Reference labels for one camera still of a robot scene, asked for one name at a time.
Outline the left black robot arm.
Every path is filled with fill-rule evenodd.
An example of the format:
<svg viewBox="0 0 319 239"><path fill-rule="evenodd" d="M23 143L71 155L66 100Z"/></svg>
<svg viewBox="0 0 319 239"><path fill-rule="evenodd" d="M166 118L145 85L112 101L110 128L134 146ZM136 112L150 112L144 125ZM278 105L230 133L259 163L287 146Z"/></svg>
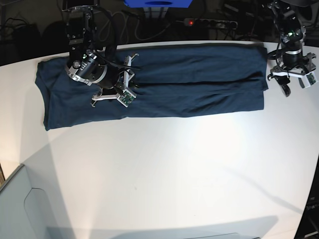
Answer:
<svg viewBox="0 0 319 239"><path fill-rule="evenodd" d="M288 97L290 77L297 78L301 88L308 88L318 82L315 75L314 53L303 54L306 27L301 24L291 4L274 0L268 4L272 11L274 25L279 32L279 41L274 51L268 53L268 59L275 61L267 79L275 79L283 94Z"/></svg>

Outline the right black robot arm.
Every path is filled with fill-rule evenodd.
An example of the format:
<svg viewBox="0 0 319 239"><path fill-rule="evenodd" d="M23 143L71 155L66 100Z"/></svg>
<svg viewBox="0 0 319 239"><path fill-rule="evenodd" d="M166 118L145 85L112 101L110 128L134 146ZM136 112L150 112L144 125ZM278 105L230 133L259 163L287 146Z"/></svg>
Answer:
<svg viewBox="0 0 319 239"><path fill-rule="evenodd" d="M118 46L117 29L112 16L100 7L98 0L64 0L61 10L67 13L69 60L65 71L68 77L87 86L99 86L99 92L92 96L93 107L98 101L117 100L127 108L137 97L130 88L130 81L137 69L132 66L132 62L138 54L126 56L122 63L115 61ZM94 10L103 13L114 31L114 40L107 48L97 46Z"/></svg>

